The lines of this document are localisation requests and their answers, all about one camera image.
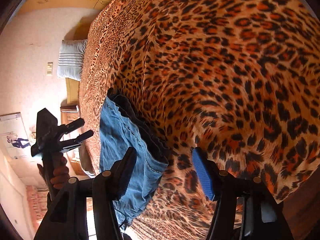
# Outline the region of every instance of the white pillow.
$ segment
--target white pillow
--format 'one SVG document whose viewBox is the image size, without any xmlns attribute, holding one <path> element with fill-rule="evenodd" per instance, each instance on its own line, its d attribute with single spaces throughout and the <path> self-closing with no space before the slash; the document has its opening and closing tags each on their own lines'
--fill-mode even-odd
<svg viewBox="0 0 320 240">
<path fill-rule="evenodd" d="M 85 48 L 88 40 L 62 41 L 57 76 L 80 81 Z"/>
</svg>

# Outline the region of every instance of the wooden nightstand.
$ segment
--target wooden nightstand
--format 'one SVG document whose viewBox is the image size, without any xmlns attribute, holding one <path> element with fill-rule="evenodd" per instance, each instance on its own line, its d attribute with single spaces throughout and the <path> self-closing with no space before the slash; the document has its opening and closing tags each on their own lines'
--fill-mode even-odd
<svg viewBox="0 0 320 240">
<path fill-rule="evenodd" d="M 62 106 L 60 107 L 60 112 L 61 112 L 61 124 L 69 124 L 80 117 L 78 106 Z M 69 134 L 64 135 L 63 139 L 64 140 L 73 139 L 73 138 L 76 138 L 79 134 L 81 134 L 81 128 Z M 84 173 L 80 165 L 79 148 L 68 151 L 67 156 L 76 175 L 85 176 L 86 174 Z"/>
</svg>

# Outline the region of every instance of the figure on poster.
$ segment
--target figure on poster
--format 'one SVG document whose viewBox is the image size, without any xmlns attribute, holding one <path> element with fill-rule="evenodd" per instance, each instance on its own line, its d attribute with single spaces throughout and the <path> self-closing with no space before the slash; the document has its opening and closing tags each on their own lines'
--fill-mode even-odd
<svg viewBox="0 0 320 240">
<path fill-rule="evenodd" d="M 7 136 L 7 142 L 11 143 L 13 147 L 24 149 L 25 147 L 31 146 L 29 143 L 29 139 L 22 139 L 19 138 L 17 134 L 10 133 Z"/>
</svg>

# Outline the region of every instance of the person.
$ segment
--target person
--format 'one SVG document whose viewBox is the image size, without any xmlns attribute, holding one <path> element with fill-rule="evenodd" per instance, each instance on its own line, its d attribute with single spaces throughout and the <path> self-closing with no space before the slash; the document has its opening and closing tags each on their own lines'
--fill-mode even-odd
<svg viewBox="0 0 320 240">
<path fill-rule="evenodd" d="M 29 143 L 29 139 L 18 138 L 17 134 L 10 134 L 9 136 L 7 136 L 7 142 L 11 143 L 13 147 L 21 149 L 31 146 L 31 144 Z"/>
<path fill-rule="evenodd" d="M 61 157 L 61 165 L 58 168 L 55 168 L 53 171 L 54 177 L 51 179 L 51 183 L 53 184 L 53 187 L 56 189 L 62 189 L 63 185 L 68 181 L 70 178 L 69 175 L 69 168 L 67 165 L 67 159 L 62 156 Z M 44 178 L 44 169 L 43 166 L 39 163 L 37 164 L 38 170 L 42 178 Z"/>
</svg>

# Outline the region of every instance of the poster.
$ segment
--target poster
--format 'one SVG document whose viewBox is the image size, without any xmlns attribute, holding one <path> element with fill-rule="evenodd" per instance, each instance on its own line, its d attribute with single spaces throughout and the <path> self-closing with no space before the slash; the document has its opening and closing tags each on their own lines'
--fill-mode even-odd
<svg viewBox="0 0 320 240">
<path fill-rule="evenodd" d="M 31 144 L 20 113 L 0 116 L 0 136 L 12 159 L 30 156 Z"/>
</svg>

